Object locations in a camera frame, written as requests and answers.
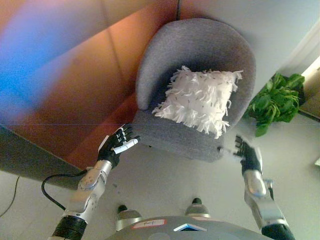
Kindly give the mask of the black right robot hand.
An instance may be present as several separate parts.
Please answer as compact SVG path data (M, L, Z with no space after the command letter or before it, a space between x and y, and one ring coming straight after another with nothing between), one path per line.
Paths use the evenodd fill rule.
M240 135L235 136L235 156L240 158L242 175L248 171L258 171L262 174L262 156L258 147L253 147Z

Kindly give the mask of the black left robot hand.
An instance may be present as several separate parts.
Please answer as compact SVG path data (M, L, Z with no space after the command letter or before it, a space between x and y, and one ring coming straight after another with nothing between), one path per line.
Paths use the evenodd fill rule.
M124 124L112 135L107 135L100 143L97 161L109 161L114 169L120 162L121 153L132 148L139 141L139 136L133 136L132 125Z

